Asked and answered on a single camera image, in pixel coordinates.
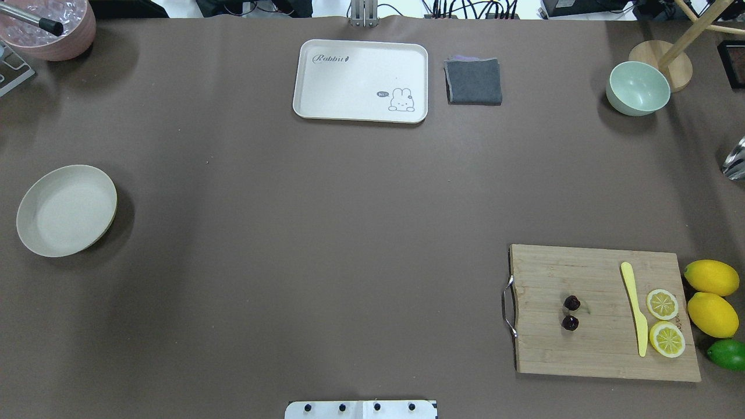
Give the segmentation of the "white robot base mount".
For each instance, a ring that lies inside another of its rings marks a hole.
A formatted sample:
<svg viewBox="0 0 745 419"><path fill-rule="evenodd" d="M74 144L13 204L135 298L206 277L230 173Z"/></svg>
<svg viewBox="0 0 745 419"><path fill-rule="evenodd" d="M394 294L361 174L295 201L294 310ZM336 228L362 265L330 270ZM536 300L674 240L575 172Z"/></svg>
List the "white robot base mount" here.
<svg viewBox="0 0 745 419"><path fill-rule="evenodd" d="M296 401L285 409L285 418L438 418L430 400Z"/></svg>

